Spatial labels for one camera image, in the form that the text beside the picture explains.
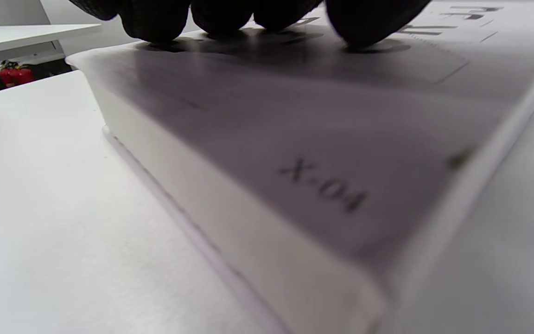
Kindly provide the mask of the person's left hand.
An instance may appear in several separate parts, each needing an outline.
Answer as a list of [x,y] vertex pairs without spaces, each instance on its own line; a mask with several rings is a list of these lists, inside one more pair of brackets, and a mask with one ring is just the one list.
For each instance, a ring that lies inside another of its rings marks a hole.
[[[333,29],[352,49],[377,44],[410,23],[427,0],[327,0]],[[121,18],[128,36],[168,44],[184,31],[187,16],[212,37],[235,34],[254,19],[268,32],[291,27],[319,0],[75,0],[81,11],[108,21]]]

